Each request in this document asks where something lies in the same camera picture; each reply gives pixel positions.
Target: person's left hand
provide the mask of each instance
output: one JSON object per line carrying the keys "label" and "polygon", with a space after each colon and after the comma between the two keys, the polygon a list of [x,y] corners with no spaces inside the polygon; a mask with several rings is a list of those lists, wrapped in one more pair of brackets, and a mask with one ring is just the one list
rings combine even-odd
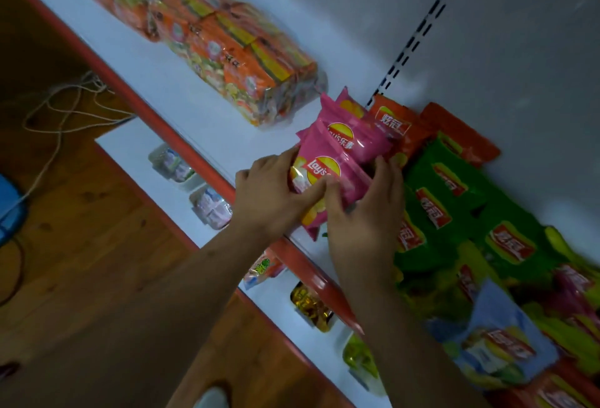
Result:
{"label": "person's left hand", "polygon": [[259,236],[271,245],[300,223],[300,219],[325,193],[323,176],[303,193],[290,191],[290,167],[297,147],[281,155],[258,159],[250,169],[235,175],[235,203],[230,227]]}

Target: white cable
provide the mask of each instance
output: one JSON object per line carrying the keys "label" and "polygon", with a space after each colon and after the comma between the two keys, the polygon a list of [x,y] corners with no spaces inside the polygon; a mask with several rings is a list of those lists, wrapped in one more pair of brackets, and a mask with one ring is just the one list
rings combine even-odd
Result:
{"label": "white cable", "polygon": [[[60,93],[63,90],[70,89],[70,88],[77,89],[77,95],[76,95],[75,100],[73,101],[73,104],[70,109],[57,109],[50,104],[50,100],[57,93]],[[75,108],[77,108],[77,106],[79,105],[79,101],[81,101],[81,95],[82,95],[83,90],[94,93],[94,103],[96,103],[99,107],[108,109],[110,111],[115,111],[117,113],[126,114],[127,117],[108,118],[108,117],[104,117],[104,116],[97,116],[96,114],[84,113],[82,111],[76,111]],[[88,71],[88,72],[86,72],[86,74],[84,74],[80,78],[79,82],[76,84],[63,84],[63,85],[51,88],[49,90],[47,98],[44,101],[42,101],[39,105],[37,105],[34,109],[32,109],[30,112],[27,113],[27,115],[23,119],[23,122],[21,123],[23,129],[25,129],[27,131],[32,131],[35,133],[51,133],[51,134],[57,135],[56,148],[54,149],[54,152],[52,152],[52,155],[50,155],[50,158],[48,159],[46,164],[44,164],[44,167],[41,169],[40,173],[37,175],[37,177],[35,177],[33,184],[31,184],[31,187],[29,187],[27,192],[23,196],[21,196],[17,201],[15,201],[15,203],[11,207],[9,207],[6,211],[4,211],[2,214],[0,214],[0,223],[4,220],[6,215],[8,215],[15,207],[19,206],[20,203],[25,201],[31,195],[31,192],[33,192],[35,190],[35,188],[37,188],[38,184],[41,181],[41,178],[44,176],[44,174],[46,174],[46,171],[50,168],[50,165],[52,164],[52,162],[55,160],[56,156],[60,152],[60,149],[61,149],[61,146],[63,143],[62,137],[65,133],[73,133],[75,131],[81,131],[81,130],[85,130],[87,128],[92,128],[92,127],[97,127],[97,126],[115,125],[118,123],[126,122],[127,120],[130,120],[131,118],[135,117],[134,113],[130,113],[128,111],[122,111],[120,109],[109,108],[107,106],[103,106],[100,103],[98,103],[98,101],[97,101],[98,94],[103,93],[103,92],[109,92],[112,94],[115,93],[112,90],[110,90],[108,88],[108,86],[106,86],[106,84],[104,84],[101,81],[101,79],[98,78],[98,76],[94,72]],[[44,106],[46,106],[48,109],[51,109],[52,111],[64,113],[64,117],[62,118],[61,122],[58,124],[58,128],[56,130],[37,130],[35,128],[30,128],[27,126],[27,121],[32,116],[34,116],[40,109],[42,109]],[[92,116],[92,117],[100,118],[102,120],[107,120],[108,122],[92,123],[92,124],[85,125],[85,126],[82,126],[79,128],[72,128],[69,130],[64,130],[63,127],[64,127],[65,123],[67,122],[68,118],[70,116],[72,116],[73,114],[83,114],[86,116]]]}

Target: perforated slot strip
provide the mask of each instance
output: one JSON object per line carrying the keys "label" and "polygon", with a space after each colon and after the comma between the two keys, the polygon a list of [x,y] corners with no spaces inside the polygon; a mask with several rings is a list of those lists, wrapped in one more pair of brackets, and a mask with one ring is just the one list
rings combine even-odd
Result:
{"label": "perforated slot strip", "polygon": [[[373,93],[373,95],[379,93],[381,95],[385,95],[385,91],[390,86],[392,81],[398,76],[400,70],[408,61],[410,60],[410,56],[414,54],[417,48],[422,44],[426,39],[427,34],[432,30],[435,25],[436,20],[440,17],[443,11],[446,9],[446,6],[451,2],[451,0],[436,0],[431,5],[428,13],[425,15],[419,26],[416,28],[416,31],[411,35],[404,49],[402,49],[401,53],[396,58],[394,64],[387,71],[385,78],[382,79],[381,83],[377,90]],[[367,109],[371,106],[373,99],[369,100],[367,103]]]}

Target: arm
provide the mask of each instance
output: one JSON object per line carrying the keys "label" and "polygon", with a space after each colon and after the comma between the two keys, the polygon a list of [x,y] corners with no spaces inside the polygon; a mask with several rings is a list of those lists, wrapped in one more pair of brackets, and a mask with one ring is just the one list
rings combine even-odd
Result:
{"label": "arm", "polygon": [[402,172],[381,157],[371,187],[349,214],[340,187],[325,194],[329,250],[394,407],[487,407],[395,291],[393,258],[404,211]]}
{"label": "arm", "polygon": [[131,303],[0,383],[0,406],[163,408],[244,273],[323,196],[325,179],[289,192],[295,154],[240,171],[227,228]]}

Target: hand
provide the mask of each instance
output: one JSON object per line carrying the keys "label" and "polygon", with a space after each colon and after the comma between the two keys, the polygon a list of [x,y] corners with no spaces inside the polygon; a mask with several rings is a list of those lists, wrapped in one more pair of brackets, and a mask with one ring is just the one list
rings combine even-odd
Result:
{"label": "hand", "polygon": [[265,247],[292,230],[325,193],[322,177],[303,193],[291,192],[290,167],[297,147],[258,159],[235,175],[235,204],[230,227],[258,236]]}
{"label": "hand", "polygon": [[344,281],[392,283],[394,252],[404,217],[404,180],[400,167],[376,160],[375,177],[367,194],[349,214],[344,211],[340,184],[327,182],[325,192],[329,253]]}

